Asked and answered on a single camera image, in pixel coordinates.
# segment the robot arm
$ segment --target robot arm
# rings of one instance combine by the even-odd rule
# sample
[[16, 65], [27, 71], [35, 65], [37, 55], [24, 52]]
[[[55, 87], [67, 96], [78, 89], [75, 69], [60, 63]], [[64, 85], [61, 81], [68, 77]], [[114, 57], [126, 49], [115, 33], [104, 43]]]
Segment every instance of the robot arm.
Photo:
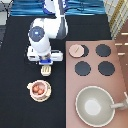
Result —
[[[63, 54], [59, 51], [51, 53], [49, 38], [63, 39], [68, 33], [68, 26], [64, 15], [62, 0], [53, 0], [56, 19], [37, 18], [30, 26], [28, 33], [31, 46], [28, 48], [28, 59], [30, 61], [39, 61], [40, 65], [52, 64], [53, 61], [62, 61]], [[50, 54], [48, 61], [43, 60]]]

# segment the bowl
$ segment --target bowl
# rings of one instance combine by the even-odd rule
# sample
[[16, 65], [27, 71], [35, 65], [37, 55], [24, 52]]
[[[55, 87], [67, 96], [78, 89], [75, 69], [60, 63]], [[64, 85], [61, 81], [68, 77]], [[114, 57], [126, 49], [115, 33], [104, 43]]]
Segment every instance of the bowl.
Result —
[[109, 124], [115, 109], [110, 106], [114, 104], [111, 95], [97, 86], [88, 86], [82, 89], [76, 97], [76, 112], [80, 119], [93, 127], [103, 127]]

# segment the black table surface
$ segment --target black table surface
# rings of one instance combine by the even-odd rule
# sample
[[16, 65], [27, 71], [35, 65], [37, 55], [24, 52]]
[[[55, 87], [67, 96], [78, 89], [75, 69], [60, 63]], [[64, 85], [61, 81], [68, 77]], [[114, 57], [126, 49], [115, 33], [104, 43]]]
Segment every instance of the black table surface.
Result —
[[[66, 128], [66, 40], [111, 40], [106, 15], [66, 16], [67, 37], [50, 40], [53, 50], [64, 53], [64, 60], [55, 62], [52, 74], [43, 77], [39, 65], [24, 62], [27, 34], [35, 18], [7, 20], [0, 51], [0, 128]], [[46, 80], [52, 87], [52, 95], [45, 102], [35, 102], [29, 95], [27, 85], [36, 80]]]

